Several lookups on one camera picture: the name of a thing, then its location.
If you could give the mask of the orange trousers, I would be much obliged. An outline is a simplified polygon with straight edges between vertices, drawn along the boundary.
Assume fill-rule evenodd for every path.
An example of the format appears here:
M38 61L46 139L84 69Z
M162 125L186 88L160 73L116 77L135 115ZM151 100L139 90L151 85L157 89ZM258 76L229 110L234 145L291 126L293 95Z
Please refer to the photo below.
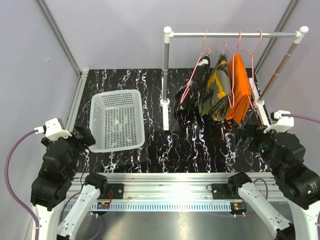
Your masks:
M247 71L241 55L236 54L234 61L234 106L229 109L226 119L233 119L238 125L240 125L241 122L245 120L252 94Z

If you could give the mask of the green yellow camouflage trousers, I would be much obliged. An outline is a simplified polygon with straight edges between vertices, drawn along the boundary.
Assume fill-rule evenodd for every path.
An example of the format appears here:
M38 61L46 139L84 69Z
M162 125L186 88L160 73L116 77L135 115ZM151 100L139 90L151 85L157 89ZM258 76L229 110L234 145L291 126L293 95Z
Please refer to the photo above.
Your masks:
M230 108L228 97L231 97L231 94L227 55L220 54L204 85L198 105L200 115L211 116L217 122L225 120Z

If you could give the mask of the black white camouflage trousers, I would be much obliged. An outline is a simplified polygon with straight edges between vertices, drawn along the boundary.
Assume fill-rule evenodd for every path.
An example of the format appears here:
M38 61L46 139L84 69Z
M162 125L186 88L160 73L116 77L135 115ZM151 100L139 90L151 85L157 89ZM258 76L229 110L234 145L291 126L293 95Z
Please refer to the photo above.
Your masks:
M209 75L210 65L211 60L209 54L200 59L196 66L191 82L189 83L189 79L187 79L174 96L175 112L194 110L198 107L200 98L205 88L205 83Z

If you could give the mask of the pink wire hanger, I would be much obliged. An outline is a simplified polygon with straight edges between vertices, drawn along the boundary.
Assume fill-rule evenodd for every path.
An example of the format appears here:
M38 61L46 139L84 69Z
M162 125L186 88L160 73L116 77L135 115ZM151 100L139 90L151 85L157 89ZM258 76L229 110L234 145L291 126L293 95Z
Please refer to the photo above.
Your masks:
M182 97L181 97L180 102L179 102L180 104L183 103L183 101L185 100L187 94L188 94L189 91L190 91L190 84L191 84L192 78L193 78L193 76L194 76L194 74L195 74L195 72L196 72L196 69L197 69L197 67L198 67L198 64L200 63L200 60L202 59L202 57L203 57L205 54L210 54L211 51L212 51L212 47L211 47L211 46L210 46L207 50L204 50L206 37L207 37L207 34L208 34L209 32L210 32L210 31L207 30L206 33L205 33L205 35L204 35L204 37L203 37L202 46L201 46L201 53L200 53L200 55L199 55L199 58L198 58L198 60L197 60L196 65L195 65L195 67L194 67L194 69L193 69L193 71L192 71L192 74L191 74L191 76L190 76L190 78L189 78L189 81L187 82L186 88L185 88L185 90L184 90L184 92L183 92L183 94L182 94Z
M255 86L255 71L254 71L254 63L255 63L255 55L257 52L257 49L259 48L259 45L262 42L262 38L263 38L263 32L261 30L257 31L259 33L259 42L256 45L255 49L253 50L252 53L249 53L248 51L246 51L244 48L242 48L242 46L240 44L238 44L238 47L240 48L240 50L242 52L245 52L247 55L251 56L251 76L252 76L252 86L251 86L251 91L252 91L252 95L253 95L253 101L249 101L250 105L253 109L257 108L257 96L256 96L256 86Z
M225 53L225 49L228 49L230 54L232 54L231 98L228 97L228 101L229 101L229 105L230 105L231 109L235 106L235 93L234 93L234 88L235 88L235 56L236 56L236 52L237 52L238 48L240 47L241 38L242 38L242 32L240 30L238 31L238 36L239 36L238 43L237 43L234 51L231 51L231 49L229 48L229 46L227 45L227 43L225 41L223 42L223 50L222 50L223 54Z

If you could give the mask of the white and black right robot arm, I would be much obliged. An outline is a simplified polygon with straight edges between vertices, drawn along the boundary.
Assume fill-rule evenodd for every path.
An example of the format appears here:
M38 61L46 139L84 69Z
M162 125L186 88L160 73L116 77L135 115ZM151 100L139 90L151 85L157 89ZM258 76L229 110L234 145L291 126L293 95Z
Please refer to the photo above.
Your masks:
M320 238L320 177L304 165L306 149L295 134L268 130L247 123L235 131L236 143L250 138L249 148L260 153L276 185L287 199L293 222L283 217L256 189L250 177L240 172L228 178L227 193L247 202L276 240Z

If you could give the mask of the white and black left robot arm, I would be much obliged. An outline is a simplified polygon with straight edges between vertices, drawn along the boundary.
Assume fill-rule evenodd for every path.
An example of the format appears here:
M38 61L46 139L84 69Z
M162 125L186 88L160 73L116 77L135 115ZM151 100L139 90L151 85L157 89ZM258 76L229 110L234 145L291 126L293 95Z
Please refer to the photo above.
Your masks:
M80 138L69 133L66 138L59 136L51 140L45 136L41 139L46 152L38 176L31 185L30 197L37 217L32 233L36 240L74 240L92 204L108 194L107 177L90 173L71 211L60 220L80 153L96 143L89 128L78 125L76 130Z

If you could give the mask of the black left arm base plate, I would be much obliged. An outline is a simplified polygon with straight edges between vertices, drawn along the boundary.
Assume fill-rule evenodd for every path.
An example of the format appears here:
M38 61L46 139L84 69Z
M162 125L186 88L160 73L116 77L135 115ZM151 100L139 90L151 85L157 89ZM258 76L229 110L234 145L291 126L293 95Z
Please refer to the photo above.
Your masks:
M124 196L124 184L123 183L109 183L106 193L106 199L112 198L112 200L122 200Z

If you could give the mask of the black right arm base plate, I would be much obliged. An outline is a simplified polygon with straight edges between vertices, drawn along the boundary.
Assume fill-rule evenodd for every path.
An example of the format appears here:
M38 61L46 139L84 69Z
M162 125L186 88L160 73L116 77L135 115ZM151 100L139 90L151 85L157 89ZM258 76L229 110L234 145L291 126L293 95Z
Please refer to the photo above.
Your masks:
M212 194L214 200L226 200L230 198L226 183L212 183L206 185L205 188Z

